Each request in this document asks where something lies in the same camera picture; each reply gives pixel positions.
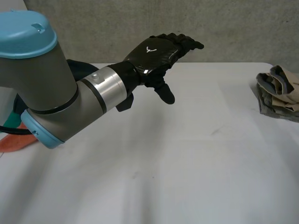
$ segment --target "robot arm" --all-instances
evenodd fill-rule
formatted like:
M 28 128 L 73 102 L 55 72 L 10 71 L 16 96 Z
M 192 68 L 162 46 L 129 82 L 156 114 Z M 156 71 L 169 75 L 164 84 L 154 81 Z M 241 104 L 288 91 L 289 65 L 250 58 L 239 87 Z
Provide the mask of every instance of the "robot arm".
M 0 86 L 14 88 L 29 107 L 21 119 L 48 148 L 64 143 L 113 107 L 128 109 L 132 91 L 144 84 L 168 104 L 174 96 L 166 71 L 189 50 L 203 45 L 175 34 L 151 36 L 123 62 L 75 81 L 56 33 L 32 11 L 0 14 Z

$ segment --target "black ring band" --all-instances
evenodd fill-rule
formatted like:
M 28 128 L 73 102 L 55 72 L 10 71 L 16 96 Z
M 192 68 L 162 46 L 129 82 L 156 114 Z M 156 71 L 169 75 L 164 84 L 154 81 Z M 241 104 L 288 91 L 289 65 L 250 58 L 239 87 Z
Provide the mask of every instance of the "black ring band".
M 75 95 L 69 100 L 67 101 L 65 104 L 62 104 L 61 106 L 58 106 L 58 107 L 55 107 L 53 109 L 49 109 L 49 110 L 46 110 L 46 111 L 37 111 L 37 110 L 34 110 L 34 109 L 31 109 L 30 110 L 33 112 L 33 113 L 37 113 L 37 114 L 51 114 L 51 113 L 57 113 L 59 111 L 62 111 L 66 108 L 68 108 L 70 105 L 72 105 L 72 103 L 75 102 L 75 100 L 77 99 L 79 95 L 79 88 L 77 86 L 77 90 L 75 92 Z
M 98 99 L 100 106 L 102 107 L 103 114 L 105 114 L 107 112 L 107 107 L 105 101 L 103 100 L 103 97 L 98 92 L 98 90 L 88 80 L 83 78 L 80 81 L 83 82 L 85 85 L 87 85 L 87 87 L 94 93 L 95 97 Z

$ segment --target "white tabletop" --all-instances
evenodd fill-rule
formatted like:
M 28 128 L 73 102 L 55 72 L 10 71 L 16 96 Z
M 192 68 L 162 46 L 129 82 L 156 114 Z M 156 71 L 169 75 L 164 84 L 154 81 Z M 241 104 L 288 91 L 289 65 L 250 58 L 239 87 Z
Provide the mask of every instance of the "white tabletop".
M 0 158 L 1 224 L 297 224 L 299 124 L 259 114 L 265 63 L 177 63 L 63 146 Z

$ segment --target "orange cloth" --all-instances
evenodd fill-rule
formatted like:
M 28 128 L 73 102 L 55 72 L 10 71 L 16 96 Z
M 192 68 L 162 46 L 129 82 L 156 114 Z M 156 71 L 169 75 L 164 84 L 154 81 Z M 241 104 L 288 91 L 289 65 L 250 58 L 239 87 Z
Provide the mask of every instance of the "orange cloth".
M 26 129 L 26 126 L 21 123 L 18 128 Z M 8 134 L 3 139 L 0 140 L 0 153 L 8 153 L 18 151 L 33 142 L 37 141 L 34 135 L 15 135 Z

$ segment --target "gray wall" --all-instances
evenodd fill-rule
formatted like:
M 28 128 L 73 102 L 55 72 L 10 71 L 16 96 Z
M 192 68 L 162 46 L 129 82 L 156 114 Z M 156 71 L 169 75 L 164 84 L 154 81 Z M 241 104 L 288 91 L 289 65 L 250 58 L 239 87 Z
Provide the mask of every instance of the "gray wall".
M 267 62 L 299 71 L 296 0 L 25 0 L 45 14 L 67 58 L 118 62 L 150 35 L 183 33 L 182 62 Z

